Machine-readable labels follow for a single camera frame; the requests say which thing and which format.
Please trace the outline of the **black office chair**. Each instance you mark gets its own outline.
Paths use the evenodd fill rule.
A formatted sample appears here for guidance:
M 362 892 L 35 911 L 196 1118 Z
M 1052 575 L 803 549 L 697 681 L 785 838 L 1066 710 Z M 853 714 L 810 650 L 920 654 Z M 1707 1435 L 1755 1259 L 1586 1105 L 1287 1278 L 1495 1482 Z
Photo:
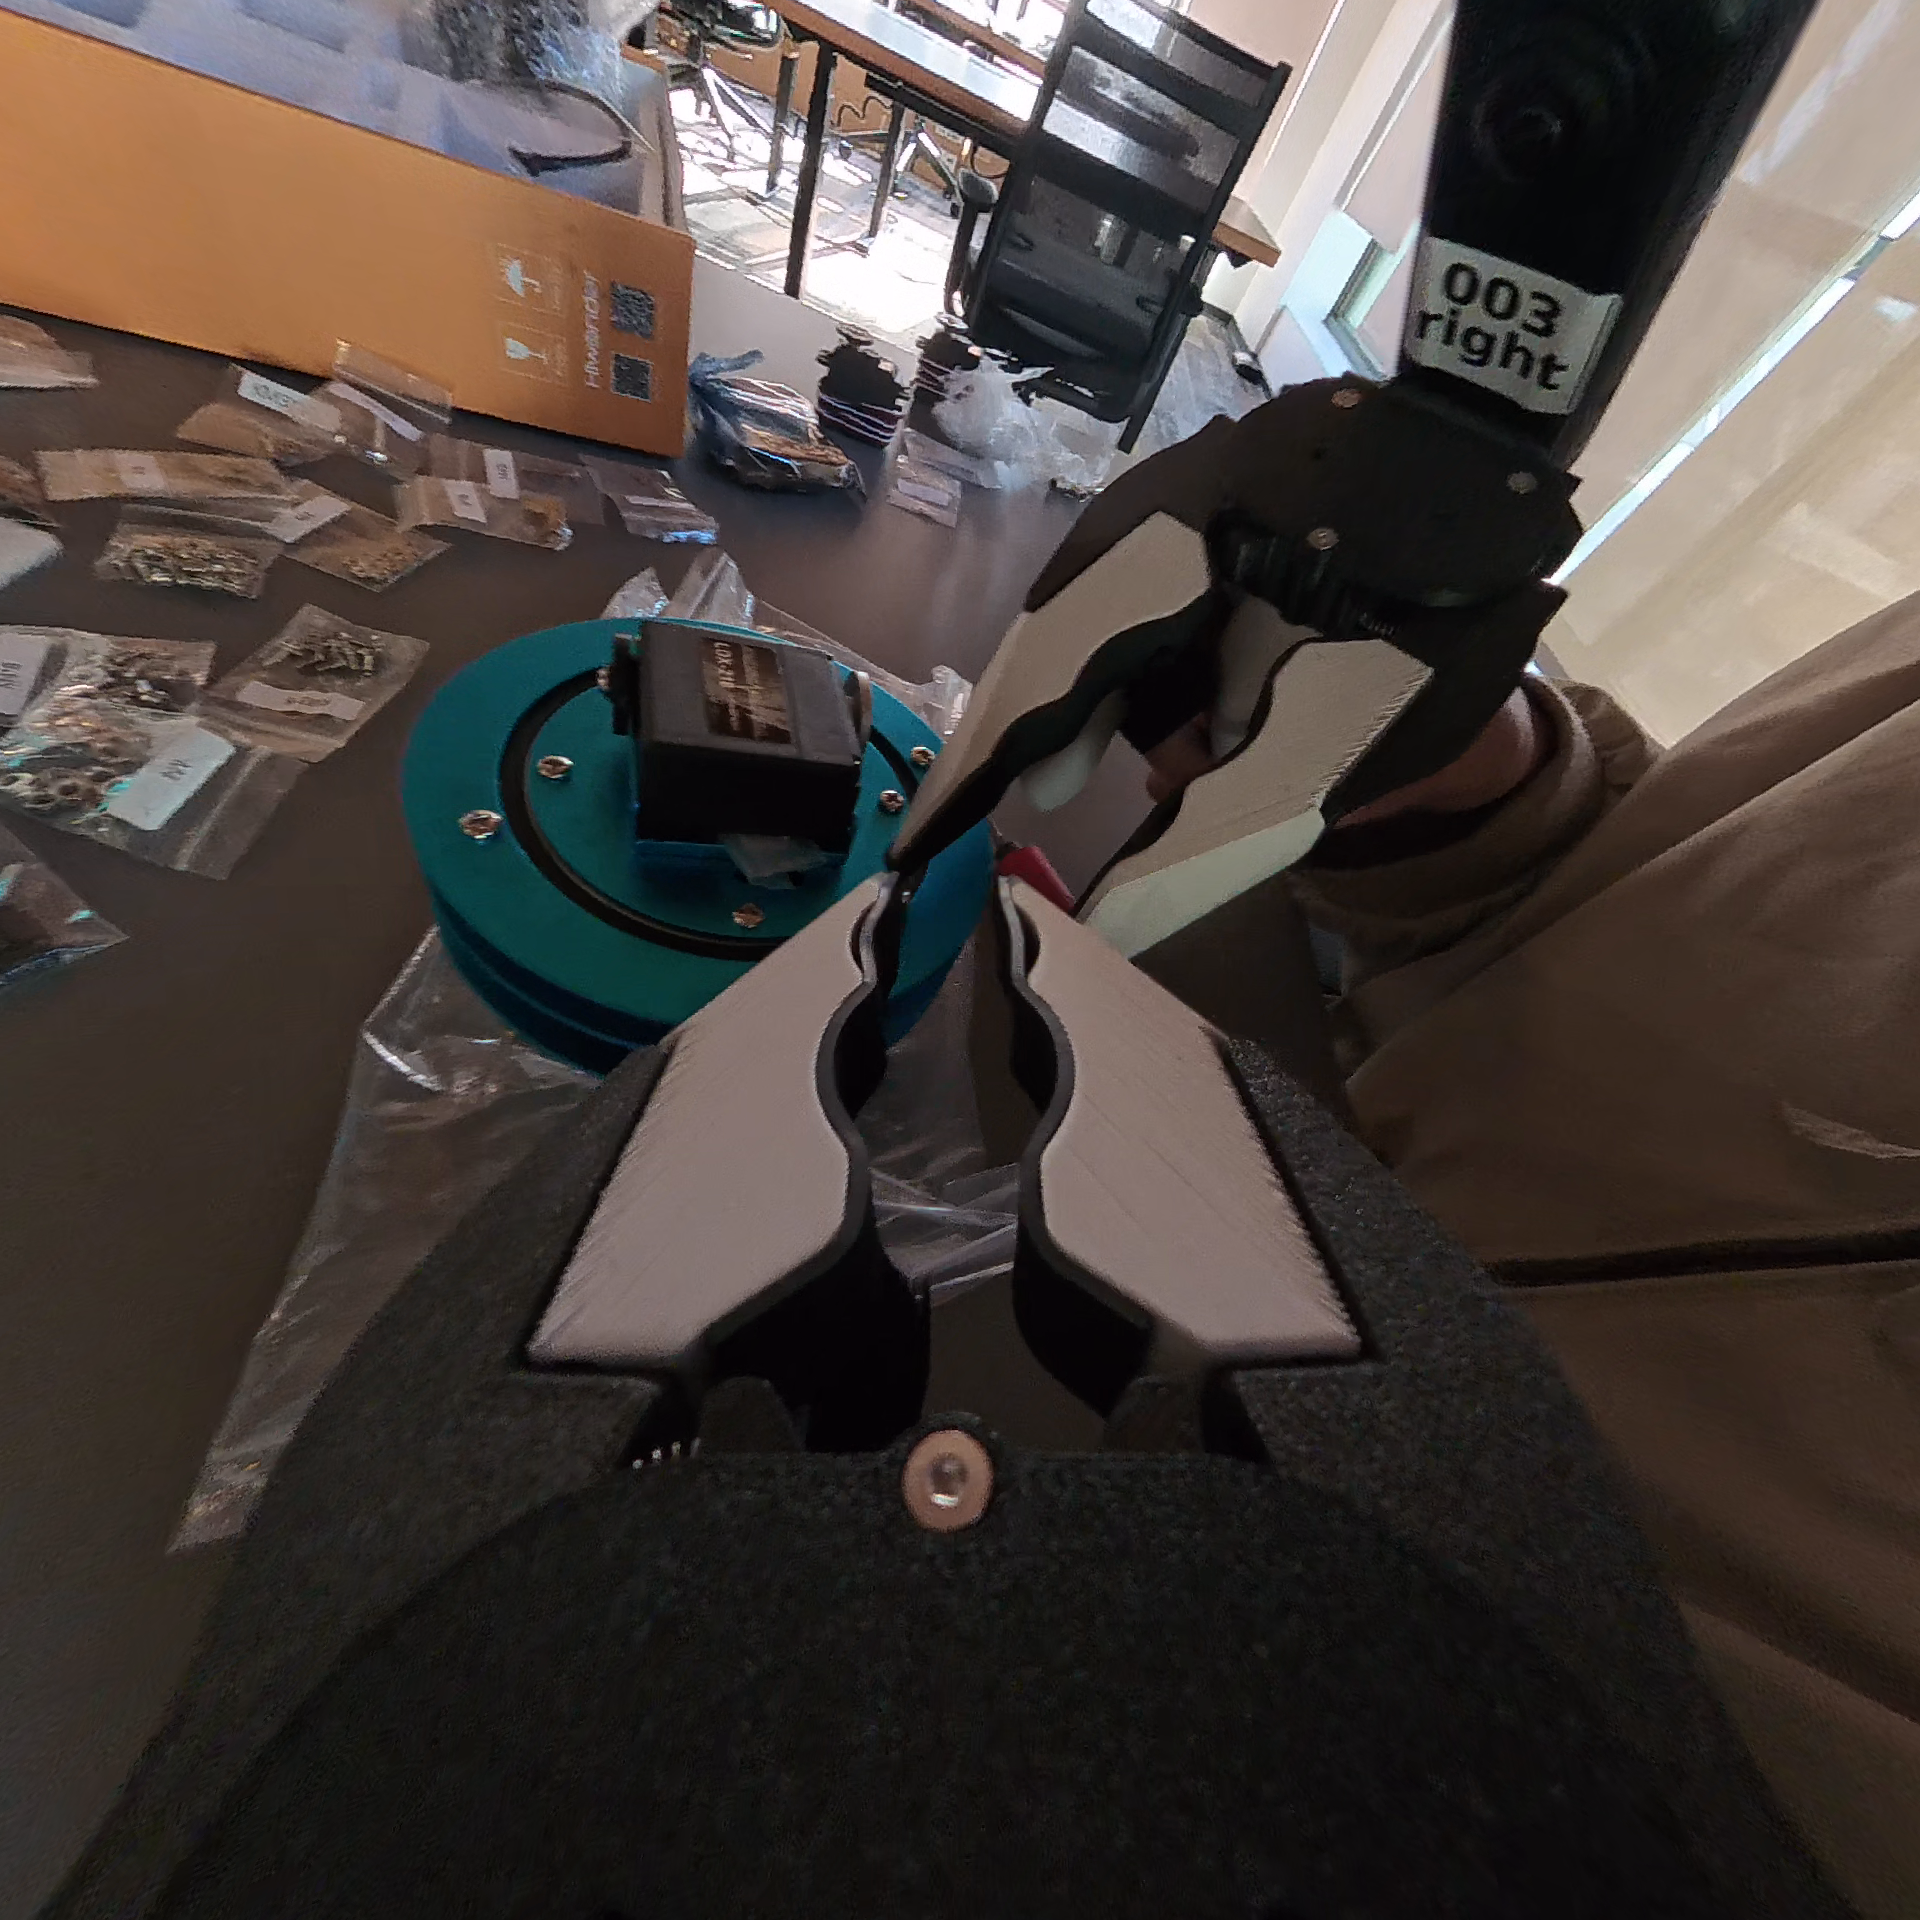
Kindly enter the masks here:
M 1133 449 L 1290 76 L 1167 4 L 1071 4 L 1004 179 L 961 175 L 944 314 Z

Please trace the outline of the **orange cardboard box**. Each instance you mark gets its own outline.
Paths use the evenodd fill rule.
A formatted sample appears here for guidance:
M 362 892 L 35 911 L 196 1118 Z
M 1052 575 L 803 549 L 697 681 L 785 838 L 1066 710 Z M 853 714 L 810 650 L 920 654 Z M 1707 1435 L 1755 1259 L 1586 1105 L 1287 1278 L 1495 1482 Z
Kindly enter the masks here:
M 4 12 L 7 303 L 677 457 L 692 237 Z

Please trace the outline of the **group of small screw bags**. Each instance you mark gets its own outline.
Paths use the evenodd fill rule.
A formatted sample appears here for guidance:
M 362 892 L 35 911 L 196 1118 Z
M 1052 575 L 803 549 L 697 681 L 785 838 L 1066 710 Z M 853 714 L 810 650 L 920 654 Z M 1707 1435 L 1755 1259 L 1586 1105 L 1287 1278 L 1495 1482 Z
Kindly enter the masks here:
M 93 602 L 117 612 L 133 595 L 184 596 L 196 625 L 184 638 L 4 625 L 4 807 L 23 819 L 225 881 L 305 769 L 373 777 L 363 741 L 379 715 L 417 698 L 419 723 L 456 675 L 495 652 L 457 655 L 389 631 L 391 610 L 367 621 L 317 602 L 327 581 L 315 546 L 370 510 L 346 501 L 300 543 L 279 541 L 277 522 L 341 502 L 303 477 L 261 501 L 175 501 L 131 487 L 184 477 L 192 461 L 241 477 L 247 459 L 87 446 L 4 455 L 35 475 L 43 501 L 93 517 L 115 510 L 93 555 Z M 415 850 L 405 754 L 379 791 Z

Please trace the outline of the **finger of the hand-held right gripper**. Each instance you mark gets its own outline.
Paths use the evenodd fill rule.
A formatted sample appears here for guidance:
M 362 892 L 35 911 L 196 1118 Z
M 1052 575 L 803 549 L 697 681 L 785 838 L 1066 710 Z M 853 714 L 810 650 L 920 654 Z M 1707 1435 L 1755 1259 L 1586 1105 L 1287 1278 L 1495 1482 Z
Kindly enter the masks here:
M 890 870 L 922 874 L 983 826 L 1017 780 L 1074 751 L 1105 705 L 1187 644 L 1211 595 L 1208 537 L 1159 513 L 1023 612 L 907 805 Z
M 1180 794 L 1159 836 L 1074 909 L 1117 954 L 1163 943 L 1303 859 L 1329 801 L 1434 670 L 1388 639 L 1309 639 L 1279 661 L 1239 746 Z

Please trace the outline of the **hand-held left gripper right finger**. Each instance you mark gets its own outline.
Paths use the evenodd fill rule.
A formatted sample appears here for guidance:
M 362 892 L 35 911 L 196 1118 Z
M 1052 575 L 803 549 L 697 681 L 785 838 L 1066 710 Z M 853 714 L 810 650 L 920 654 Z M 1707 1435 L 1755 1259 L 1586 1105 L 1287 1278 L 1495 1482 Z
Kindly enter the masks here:
M 1057 1380 L 1343 1364 L 1360 1333 L 1211 1021 L 996 883 L 1020 1159 L 1016 1321 Z

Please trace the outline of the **blue round turntable base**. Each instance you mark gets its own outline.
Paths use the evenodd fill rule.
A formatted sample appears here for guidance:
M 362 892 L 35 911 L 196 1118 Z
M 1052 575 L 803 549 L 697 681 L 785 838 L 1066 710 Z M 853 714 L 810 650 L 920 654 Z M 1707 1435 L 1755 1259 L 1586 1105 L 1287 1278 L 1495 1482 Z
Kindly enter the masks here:
M 437 693 L 402 762 L 402 813 L 447 956 L 506 1026 L 588 1073 L 660 1043 L 885 876 L 941 747 L 874 675 L 835 659 L 874 691 L 847 858 L 759 836 L 643 843 L 634 749 L 613 726 L 605 681 L 613 635 L 648 617 L 732 626 L 643 615 L 511 639 Z

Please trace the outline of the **crumpled clear plastic wrap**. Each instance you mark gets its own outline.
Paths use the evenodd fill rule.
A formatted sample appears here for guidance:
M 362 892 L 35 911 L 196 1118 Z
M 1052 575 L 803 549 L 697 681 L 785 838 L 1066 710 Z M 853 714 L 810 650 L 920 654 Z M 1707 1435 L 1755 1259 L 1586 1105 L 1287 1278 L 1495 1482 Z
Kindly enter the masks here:
M 1026 393 L 1013 372 L 989 363 L 956 371 L 930 419 L 1000 491 L 1090 495 L 1117 459 L 1116 427 Z

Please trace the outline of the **person's right forearm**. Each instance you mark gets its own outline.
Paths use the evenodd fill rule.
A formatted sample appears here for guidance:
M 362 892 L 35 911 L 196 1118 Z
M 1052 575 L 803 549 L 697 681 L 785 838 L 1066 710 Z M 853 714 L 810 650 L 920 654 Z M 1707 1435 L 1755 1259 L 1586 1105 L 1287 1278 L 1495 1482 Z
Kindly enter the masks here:
M 1661 754 L 1602 687 L 1529 676 L 1525 698 L 1538 759 L 1505 797 L 1332 827 L 1287 874 L 1339 951 L 1330 1021 L 1352 1073 L 1490 964 L 1508 921 Z

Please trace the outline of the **blue-tinted bag of parts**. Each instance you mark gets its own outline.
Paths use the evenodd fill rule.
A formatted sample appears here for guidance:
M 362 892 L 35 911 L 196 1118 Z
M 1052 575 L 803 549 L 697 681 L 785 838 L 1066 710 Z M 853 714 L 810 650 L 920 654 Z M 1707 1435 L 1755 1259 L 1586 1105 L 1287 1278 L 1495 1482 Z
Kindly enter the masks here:
M 689 361 L 689 430 L 709 467 L 754 491 L 865 495 L 859 467 L 807 398 L 759 365 L 759 350 Z

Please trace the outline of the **black servo motor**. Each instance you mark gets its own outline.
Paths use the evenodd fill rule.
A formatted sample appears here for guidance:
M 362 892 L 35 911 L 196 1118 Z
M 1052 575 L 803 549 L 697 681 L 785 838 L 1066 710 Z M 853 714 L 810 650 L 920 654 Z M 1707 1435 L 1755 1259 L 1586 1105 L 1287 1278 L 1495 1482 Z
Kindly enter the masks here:
M 631 742 L 643 843 L 853 847 L 874 684 L 826 652 L 699 619 L 613 635 L 613 726 Z

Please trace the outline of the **person's beige jacket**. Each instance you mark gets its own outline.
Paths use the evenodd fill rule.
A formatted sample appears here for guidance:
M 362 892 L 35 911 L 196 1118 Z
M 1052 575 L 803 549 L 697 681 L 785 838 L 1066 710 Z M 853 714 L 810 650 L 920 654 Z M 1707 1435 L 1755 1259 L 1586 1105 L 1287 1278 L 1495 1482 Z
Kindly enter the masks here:
M 1911 595 L 1661 749 L 1348 1069 L 1618 1455 L 1861 1916 L 1917 1909 L 1916 780 Z

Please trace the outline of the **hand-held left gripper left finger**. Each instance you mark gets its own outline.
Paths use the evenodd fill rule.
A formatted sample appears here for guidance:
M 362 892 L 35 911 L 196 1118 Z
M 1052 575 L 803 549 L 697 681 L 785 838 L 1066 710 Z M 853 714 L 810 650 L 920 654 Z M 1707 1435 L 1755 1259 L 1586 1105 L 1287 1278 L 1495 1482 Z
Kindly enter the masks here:
M 885 1066 L 896 911 L 896 878 L 859 883 L 668 1037 L 528 1363 L 909 1379 L 909 1284 L 881 1249 L 857 1131 Z

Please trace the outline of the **bubble wrap bundle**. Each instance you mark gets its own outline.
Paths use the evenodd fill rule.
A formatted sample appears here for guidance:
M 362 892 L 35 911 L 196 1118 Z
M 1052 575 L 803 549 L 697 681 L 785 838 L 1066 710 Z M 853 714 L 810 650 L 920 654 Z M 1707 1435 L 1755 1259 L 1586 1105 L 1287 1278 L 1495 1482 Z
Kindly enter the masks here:
M 613 83 L 621 47 L 658 3 L 408 3 L 397 4 L 410 63 L 457 83 Z

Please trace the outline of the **large clear plastic bag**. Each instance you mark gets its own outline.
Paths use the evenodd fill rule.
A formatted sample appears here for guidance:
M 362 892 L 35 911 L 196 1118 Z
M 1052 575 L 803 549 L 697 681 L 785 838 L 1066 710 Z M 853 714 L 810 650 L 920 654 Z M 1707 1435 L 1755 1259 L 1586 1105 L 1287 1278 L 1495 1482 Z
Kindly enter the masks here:
M 967 943 L 859 1127 L 883 1246 L 933 1302 L 1013 1266 L 1017 1173 L 992 1166 L 963 1061 Z M 517 1037 L 431 933 L 362 1023 L 339 1133 L 170 1551 L 234 1538 L 370 1316 L 594 1079 Z

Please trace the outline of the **grey desk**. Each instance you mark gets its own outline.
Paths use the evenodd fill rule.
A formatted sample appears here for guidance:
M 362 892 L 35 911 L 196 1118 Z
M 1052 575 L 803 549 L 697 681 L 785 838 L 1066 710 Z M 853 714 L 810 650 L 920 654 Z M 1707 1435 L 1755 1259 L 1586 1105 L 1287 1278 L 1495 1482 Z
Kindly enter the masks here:
M 156 449 L 226 357 L 27 314 L 99 386 L 4 395 L 4 453 Z M 988 662 L 1077 505 L 970 493 L 956 531 L 872 499 L 748 491 L 691 455 L 679 483 L 775 607 L 917 678 Z M 305 585 L 256 604 L 91 575 L 112 513 L 68 510 L 65 553 L 4 619 L 251 652 L 303 602 L 427 639 L 419 678 L 303 774 L 226 881 L 188 878 L 16 822 L 129 938 L 4 994 L 4 1916 L 35 1916 L 177 1689 L 226 1573 L 170 1555 L 249 1342 L 330 1161 L 355 1033 L 431 921 L 400 819 L 426 698 L 522 634 L 594 615 L 639 566 L 689 553 L 586 525 L 561 555 L 461 539 L 395 591 Z M 1339 1118 L 1305 929 L 1266 887 L 1141 962 L 1256 1039 Z

